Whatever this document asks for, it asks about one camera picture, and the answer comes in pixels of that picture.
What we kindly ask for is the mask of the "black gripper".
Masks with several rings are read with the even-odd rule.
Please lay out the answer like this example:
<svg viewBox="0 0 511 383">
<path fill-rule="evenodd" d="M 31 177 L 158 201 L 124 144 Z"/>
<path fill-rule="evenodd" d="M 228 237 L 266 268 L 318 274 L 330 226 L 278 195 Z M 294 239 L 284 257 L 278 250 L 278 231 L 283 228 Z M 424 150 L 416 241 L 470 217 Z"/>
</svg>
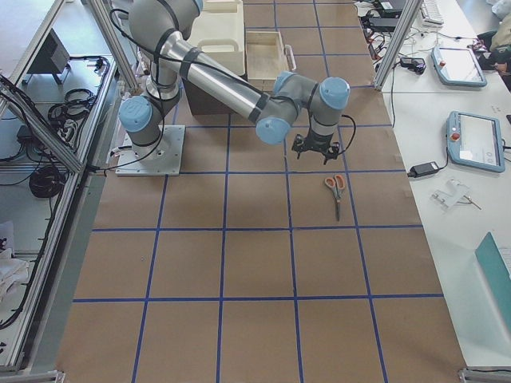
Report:
<svg viewBox="0 0 511 383">
<path fill-rule="evenodd" d="M 332 142 L 333 135 L 320 135 L 308 133 L 306 136 L 297 134 L 293 140 L 291 150 L 297 153 L 299 159 L 303 152 L 317 152 L 323 156 L 323 163 L 336 160 L 340 154 L 339 142 Z"/>
</svg>

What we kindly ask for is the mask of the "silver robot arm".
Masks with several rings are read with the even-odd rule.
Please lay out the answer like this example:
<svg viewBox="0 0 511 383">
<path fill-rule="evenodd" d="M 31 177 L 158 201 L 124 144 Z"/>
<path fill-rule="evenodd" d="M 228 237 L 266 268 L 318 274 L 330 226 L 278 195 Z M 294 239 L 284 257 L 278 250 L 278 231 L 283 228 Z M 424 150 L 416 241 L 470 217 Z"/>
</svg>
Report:
<svg viewBox="0 0 511 383">
<path fill-rule="evenodd" d="M 297 135 L 292 151 L 318 152 L 335 160 L 342 150 L 332 137 L 347 106 L 351 88 L 339 77 L 321 82 L 283 71 L 267 94 L 206 53 L 188 43 L 193 22 L 203 9 L 201 1 L 135 1 L 128 12 L 128 39 L 151 61 L 148 96 L 169 108 L 176 104 L 176 82 L 183 79 L 227 105 L 255 125 L 266 144 L 280 144 L 303 109 L 309 130 Z"/>
</svg>

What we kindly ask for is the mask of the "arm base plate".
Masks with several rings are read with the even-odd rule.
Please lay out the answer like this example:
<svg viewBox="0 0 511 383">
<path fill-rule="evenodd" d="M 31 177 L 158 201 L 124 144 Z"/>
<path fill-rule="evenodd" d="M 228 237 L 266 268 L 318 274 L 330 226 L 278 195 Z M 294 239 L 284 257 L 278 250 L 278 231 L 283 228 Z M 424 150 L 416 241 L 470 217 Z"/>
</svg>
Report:
<svg viewBox="0 0 511 383">
<path fill-rule="evenodd" d="M 126 133 L 123 146 L 129 148 L 119 152 L 114 171 L 118 176 L 178 176 L 184 136 L 184 125 L 166 124 L 163 127 L 163 138 L 152 146 L 142 148 L 132 144 Z"/>
</svg>

